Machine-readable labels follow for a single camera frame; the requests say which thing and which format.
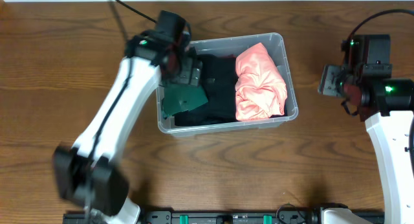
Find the pink garment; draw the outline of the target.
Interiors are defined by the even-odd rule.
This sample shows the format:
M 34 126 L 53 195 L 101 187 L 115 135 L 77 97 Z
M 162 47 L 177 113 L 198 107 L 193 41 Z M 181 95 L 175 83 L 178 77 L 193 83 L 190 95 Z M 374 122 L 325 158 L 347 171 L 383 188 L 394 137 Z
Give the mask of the pink garment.
M 257 43 L 235 61 L 235 117 L 238 121 L 263 120 L 285 114 L 287 85 L 266 47 Z

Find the clear plastic storage container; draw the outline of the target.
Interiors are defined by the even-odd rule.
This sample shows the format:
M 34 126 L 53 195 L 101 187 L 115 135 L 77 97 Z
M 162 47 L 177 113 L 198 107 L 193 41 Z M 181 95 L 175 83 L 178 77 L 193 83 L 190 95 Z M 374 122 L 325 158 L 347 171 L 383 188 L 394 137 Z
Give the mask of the clear plastic storage container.
M 159 130 L 174 137 L 188 137 L 205 133 L 235 131 L 242 129 L 276 128 L 285 122 L 294 120 L 299 114 L 299 108 L 292 83 L 287 53 L 285 50 L 285 42 L 281 34 L 271 32 L 231 38 L 203 39 L 192 41 L 190 45 L 195 48 L 197 54 L 213 54 L 215 56 L 222 57 L 230 55 L 238 56 L 257 43 L 262 43 L 266 47 L 269 56 L 276 64 L 280 75 L 283 77 L 287 85 L 288 97 L 285 102 L 285 114 L 282 117 L 203 126 L 176 126 L 174 117 L 164 118 L 162 116 L 164 88 L 159 86 L 156 89 L 157 121 Z

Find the small black cloth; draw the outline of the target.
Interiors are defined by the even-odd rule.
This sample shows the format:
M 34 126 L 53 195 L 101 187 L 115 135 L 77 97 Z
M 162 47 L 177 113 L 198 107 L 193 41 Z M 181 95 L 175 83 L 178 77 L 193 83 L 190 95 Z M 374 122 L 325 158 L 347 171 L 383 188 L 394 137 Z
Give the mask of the small black cloth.
M 199 56 L 203 63 L 202 87 L 208 102 L 194 109 L 196 125 L 237 122 L 235 118 L 235 58 L 220 58 L 212 54 Z

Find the dark green cloth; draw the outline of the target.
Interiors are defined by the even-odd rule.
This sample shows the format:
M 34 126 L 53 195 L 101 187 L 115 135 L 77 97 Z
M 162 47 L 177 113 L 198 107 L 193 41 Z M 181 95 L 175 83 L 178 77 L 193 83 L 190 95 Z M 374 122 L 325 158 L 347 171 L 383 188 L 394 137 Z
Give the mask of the dark green cloth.
M 208 98 L 201 86 L 168 84 L 164 87 L 162 114 L 164 118 L 172 117 L 177 113 L 196 109 L 207 102 Z

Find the large black garment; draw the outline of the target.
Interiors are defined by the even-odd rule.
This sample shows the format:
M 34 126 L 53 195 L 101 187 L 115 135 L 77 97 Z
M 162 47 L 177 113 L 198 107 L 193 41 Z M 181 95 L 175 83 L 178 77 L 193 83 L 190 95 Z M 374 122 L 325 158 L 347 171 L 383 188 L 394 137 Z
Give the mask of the large black garment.
M 174 115 L 177 126 L 203 126 L 262 120 L 285 114 L 287 85 L 266 52 L 244 52 L 236 58 L 211 54 L 203 63 L 208 102 Z

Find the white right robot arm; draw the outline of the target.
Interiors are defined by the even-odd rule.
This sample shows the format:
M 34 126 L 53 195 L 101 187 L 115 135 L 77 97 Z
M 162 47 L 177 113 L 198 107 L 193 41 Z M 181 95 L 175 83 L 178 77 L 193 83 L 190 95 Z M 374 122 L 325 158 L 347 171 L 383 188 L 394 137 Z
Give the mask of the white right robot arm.
M 384 196 L 385 223 L 413 222 L 413 80 L 394 78 L 387 34 L 352 35 L 341 65 L 327 64 L 318 92 L 342 99 L 365 124 Z

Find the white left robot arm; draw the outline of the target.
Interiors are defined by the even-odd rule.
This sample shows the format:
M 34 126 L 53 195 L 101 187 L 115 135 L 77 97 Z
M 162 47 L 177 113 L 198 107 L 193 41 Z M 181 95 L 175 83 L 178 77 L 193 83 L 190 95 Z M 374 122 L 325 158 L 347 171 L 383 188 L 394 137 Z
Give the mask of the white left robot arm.
M 65 223 L 136 223 L 140 207 L 128 197 L 119 169 L 126 141 L 149 96 L 162 81 L 197 85 L 201 63 L 187 30 L 147 30 L 125 44 L 112 88 L 97 114 L 68 148 L 52 156 L 58 194 L 84 209 Z

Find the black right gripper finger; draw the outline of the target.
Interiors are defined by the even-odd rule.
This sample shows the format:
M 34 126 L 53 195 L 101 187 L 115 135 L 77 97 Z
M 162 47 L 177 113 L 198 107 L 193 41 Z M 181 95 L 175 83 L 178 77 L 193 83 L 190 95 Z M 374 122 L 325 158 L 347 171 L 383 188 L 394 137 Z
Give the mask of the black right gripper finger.
M 325 96 L 339 97 L 338 88 L 335 83 L 330 80 L 321 81 L 318 87 L 318 93 Z
M 323 68 L 323 74 L 322 74 L 322 82 L 323 83 L 331 83 L 335 84 L 339 82 L 339 76 L 342 71 L 342 67 L 339 65 L 331 65 L 327 64 Z

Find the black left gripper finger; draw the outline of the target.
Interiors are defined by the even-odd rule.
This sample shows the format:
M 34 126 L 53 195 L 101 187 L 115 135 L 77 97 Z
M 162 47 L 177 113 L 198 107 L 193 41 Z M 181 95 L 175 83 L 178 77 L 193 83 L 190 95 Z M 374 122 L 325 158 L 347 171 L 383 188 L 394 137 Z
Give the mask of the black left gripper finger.
M 200 60 L 194 60 L 191 68 L 190 85 L 198 87 L 201 82 L 202 74 L 202 62 Z
M 193 68 L 181 67 L 177 74 L 173 76 L 174 84 L 190 85 L 193 81 Z

